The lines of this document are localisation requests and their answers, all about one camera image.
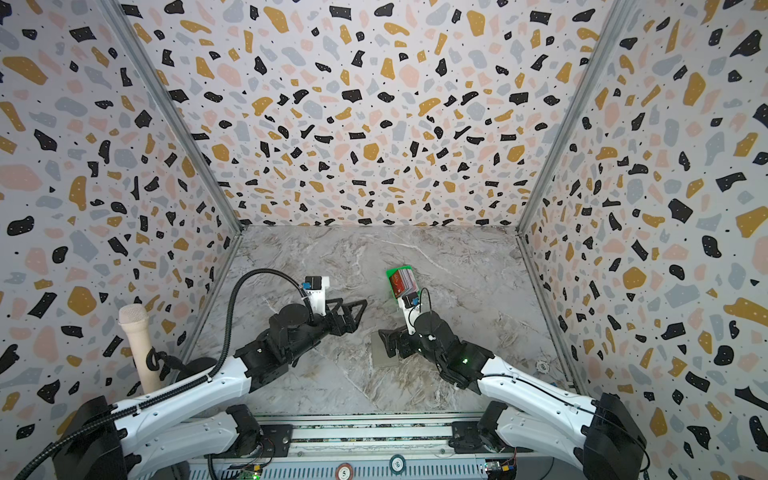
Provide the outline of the grey card holder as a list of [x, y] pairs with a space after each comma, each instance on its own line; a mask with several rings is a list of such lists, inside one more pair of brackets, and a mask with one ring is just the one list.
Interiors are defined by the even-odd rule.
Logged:
[[371, 334], [371, 363], [374, 369], [388, 368], [396, 366], [399, 359], [396, 355], [389, 357], [384, 342], [379, 333], [374, 331]]

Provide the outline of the cards stack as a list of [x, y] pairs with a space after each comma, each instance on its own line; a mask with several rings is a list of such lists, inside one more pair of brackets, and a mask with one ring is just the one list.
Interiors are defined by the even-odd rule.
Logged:
[[410, 266], [404, 266], [388, 272], [388, 279], [396, 298], [402, 298], [418, 292], [418, 285]]

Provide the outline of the green card tray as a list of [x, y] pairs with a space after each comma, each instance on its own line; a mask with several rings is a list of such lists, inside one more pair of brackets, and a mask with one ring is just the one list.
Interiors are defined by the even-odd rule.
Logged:
[[412, 266], [390, 269], [386, 275], [396, 299], [402, 300], [407, 307], [419, 304], [419, 288]]

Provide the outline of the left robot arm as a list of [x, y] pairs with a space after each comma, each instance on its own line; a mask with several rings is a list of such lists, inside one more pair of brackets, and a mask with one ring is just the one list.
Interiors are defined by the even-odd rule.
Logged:
[[254, 341], [228, 357], [220, 370], [201, 371], [148, 395], [110, 404], [83, 404], [66, 432], [85, 434], [53, 456], [60, 479], [139, 479], [207, 454], [247, 453], [262, 428], [240, 398], [274, 382], [328, 336], [355, 332], [364, 300], [331, 299], [310, 318], [290, 304]]

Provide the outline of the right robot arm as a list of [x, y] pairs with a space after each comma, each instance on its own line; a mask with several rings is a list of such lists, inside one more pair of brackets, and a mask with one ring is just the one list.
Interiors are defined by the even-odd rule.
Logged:
[[644, 435], [615, 394], [594, 399], [528, 375], [460, 339], [433, 311], [378, 335], [388, 357], [418, 354], [447, 383], [489, 399], [465, 447], [532, 450], [580, 469], [588, 479], [637, 479], [651, 465]]

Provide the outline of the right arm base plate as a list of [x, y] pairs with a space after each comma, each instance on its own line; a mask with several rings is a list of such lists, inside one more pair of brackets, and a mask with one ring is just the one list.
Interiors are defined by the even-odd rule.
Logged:
[[504, 443], [479, 421], [456, 421], [451, 424], [448, 445], [457, 454], [512, 454], [514, 448]]

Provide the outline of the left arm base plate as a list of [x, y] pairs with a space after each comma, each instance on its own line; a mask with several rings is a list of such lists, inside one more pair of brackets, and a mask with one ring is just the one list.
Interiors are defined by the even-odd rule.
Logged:
[[234, 443], [214, 458], [246, 458], [258, 456], [264, 459], [285, 458], [292, 443], [291, 424], [261, 425], [258, 432], [240, 433]]

